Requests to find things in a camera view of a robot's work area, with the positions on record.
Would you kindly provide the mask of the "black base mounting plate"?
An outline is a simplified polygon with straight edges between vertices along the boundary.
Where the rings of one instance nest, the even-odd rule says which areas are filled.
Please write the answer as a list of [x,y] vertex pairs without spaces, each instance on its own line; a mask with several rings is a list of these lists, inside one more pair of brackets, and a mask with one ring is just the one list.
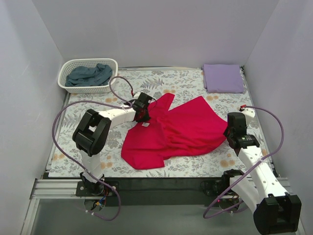
[[113,178],[105,182],[120,195],[123,206],[208,206],[226,189],[223,177]]

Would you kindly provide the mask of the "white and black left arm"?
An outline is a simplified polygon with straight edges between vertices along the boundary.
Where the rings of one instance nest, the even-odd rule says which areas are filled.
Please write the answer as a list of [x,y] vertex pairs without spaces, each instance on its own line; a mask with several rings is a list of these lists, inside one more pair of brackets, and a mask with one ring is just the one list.
[[102,193],[104,180],[100,152],[105,146],[110,129],[125,122],[146,122],[150,119],[148,107],[151,96],[138,92],[134,99],[108,111],[89,109],[83,115],[72,139],[80,150],[84,171],[80,173],[85,189],[93,195]]

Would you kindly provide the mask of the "aluminium frame rail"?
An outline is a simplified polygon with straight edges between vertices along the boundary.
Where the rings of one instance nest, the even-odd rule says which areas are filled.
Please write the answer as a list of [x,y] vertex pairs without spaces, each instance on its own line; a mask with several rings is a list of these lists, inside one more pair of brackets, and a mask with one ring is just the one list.
[[78,179],[40,179],[35,180],[30,198],[72,199],[76,198]]

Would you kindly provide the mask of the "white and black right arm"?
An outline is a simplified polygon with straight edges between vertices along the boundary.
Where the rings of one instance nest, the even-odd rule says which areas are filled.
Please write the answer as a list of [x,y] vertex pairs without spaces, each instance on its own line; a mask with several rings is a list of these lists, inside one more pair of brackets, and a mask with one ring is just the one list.
[[227,115],[224,132],[229,146],[246,166],[253,179],[250,183],[241,170],[228,170],[222,175],[220,192],[233,191],[253,213],[253,220],[262,235],[293,233],[298,229],[302,203],[279,183],[269,165],[262,161],[262,150],[247,126],[254,118],[252,109]]

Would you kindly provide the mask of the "white perforated plastic basket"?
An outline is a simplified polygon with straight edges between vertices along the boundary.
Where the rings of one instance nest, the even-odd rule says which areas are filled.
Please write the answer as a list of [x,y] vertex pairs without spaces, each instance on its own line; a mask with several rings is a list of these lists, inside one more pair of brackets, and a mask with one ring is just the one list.
[[105,86],[84,86],[84,87],[68,87],[65,86],[67,76],[77,67],[85,66],[93,68],[97,64],[108,65],[112,69],[112,77],[118,74],[118,63],[111,58],[89,58],[89,59],[73,59],[65,62],[61,67],[58,75],[58,85],[71,94],[102,94],[110,93],[109,85]]

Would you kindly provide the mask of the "crumpled grey-blue t shirt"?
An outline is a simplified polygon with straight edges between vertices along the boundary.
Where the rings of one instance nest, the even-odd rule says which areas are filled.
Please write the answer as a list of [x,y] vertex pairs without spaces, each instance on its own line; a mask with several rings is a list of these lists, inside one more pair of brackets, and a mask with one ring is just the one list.
[[93,68],[79,66],[67,75],[66,87],[106,86],[113,74],[109,65],[97,64]]

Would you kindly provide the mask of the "red t shirt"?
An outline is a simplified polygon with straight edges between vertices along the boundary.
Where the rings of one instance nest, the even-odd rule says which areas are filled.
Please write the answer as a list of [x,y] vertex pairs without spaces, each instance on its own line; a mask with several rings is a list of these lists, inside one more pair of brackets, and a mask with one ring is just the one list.
[[171,109],[174,97],[167,93],[151,103],[150,120],[127,132],[121,157],[134,169],[161,168],[171,157],[207,154],[225,141],[227,122],[202,96]]

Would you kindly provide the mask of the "folded purple t shirt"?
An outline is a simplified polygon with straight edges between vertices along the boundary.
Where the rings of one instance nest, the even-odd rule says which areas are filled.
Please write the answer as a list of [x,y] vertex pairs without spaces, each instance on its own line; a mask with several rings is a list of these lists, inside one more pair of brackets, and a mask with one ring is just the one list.
[[239,65],[203,64],[203,86],[208,93],[242,94],[243,79]]

